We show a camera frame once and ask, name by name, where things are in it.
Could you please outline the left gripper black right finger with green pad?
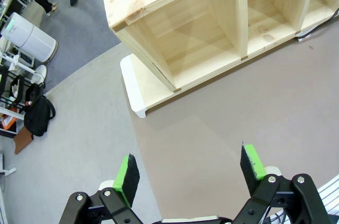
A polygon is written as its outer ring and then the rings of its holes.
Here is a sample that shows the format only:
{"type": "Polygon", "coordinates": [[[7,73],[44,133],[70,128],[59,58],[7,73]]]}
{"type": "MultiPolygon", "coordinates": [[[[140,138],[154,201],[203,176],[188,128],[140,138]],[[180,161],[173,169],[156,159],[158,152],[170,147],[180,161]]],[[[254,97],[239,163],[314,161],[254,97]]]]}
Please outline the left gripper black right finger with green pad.
{"type": "Polygon", "coordinates": [[[290,223],[331,223],[313,179],[297,174],[291,180],[268,173],[252,144],[242,144],[240,167],[250,198],[233,223],[260,223],[271,208],[282,208],[290,223]]]}

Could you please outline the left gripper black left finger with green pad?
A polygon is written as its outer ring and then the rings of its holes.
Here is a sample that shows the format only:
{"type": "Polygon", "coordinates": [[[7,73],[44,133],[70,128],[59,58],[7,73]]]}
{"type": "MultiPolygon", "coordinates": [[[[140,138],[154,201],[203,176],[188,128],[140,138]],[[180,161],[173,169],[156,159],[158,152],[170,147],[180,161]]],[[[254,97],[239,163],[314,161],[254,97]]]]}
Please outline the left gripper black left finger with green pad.
{"type": "Polygon", "coordinates": [[[140,180],[134,155],[124,156],[112,185],[97,190],[89,196],[85,192],[70,195],[60,218],[60,223],[142,223],[132,210],[140,180]]]}

